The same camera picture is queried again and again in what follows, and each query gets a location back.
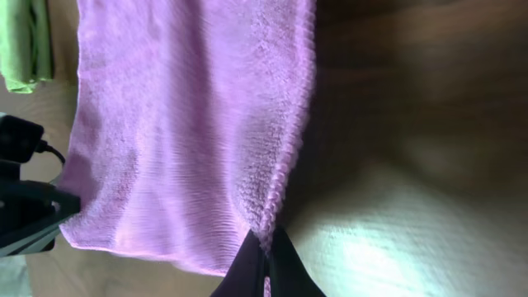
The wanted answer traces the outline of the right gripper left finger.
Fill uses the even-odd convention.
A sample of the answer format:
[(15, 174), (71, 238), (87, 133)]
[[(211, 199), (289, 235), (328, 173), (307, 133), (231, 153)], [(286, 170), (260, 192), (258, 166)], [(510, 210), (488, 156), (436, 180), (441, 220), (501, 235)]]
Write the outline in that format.
[(225, 278), (210, 297), (263, 297), (267, 261), (258, 237), (249, 231)]

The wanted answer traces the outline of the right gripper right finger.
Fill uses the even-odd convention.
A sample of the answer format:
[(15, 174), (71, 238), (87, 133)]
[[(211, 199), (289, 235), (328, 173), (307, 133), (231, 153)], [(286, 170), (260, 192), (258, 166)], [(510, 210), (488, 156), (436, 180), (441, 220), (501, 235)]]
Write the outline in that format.
[(272, 297), (325, 297), (282, 227), (273, 233), (268, 262)]

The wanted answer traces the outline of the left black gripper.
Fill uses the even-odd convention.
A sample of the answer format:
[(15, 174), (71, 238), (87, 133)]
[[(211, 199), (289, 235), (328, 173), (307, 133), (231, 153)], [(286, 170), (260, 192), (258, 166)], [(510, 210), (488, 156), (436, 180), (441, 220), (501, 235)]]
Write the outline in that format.
[(54, 248), (59, 226), (80, 212), (80, 198), (55, 186), (22, 180), (19, 163), (1, 161), (1, 255)]

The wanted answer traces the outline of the purple microfiber cloth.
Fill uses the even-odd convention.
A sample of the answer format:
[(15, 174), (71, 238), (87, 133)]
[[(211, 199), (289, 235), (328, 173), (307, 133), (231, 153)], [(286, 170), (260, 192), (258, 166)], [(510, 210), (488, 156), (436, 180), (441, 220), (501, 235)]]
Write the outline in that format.
[(82, 0), (70, 245), (225, 278), (267, 261), (314, 88), (309, 0)]

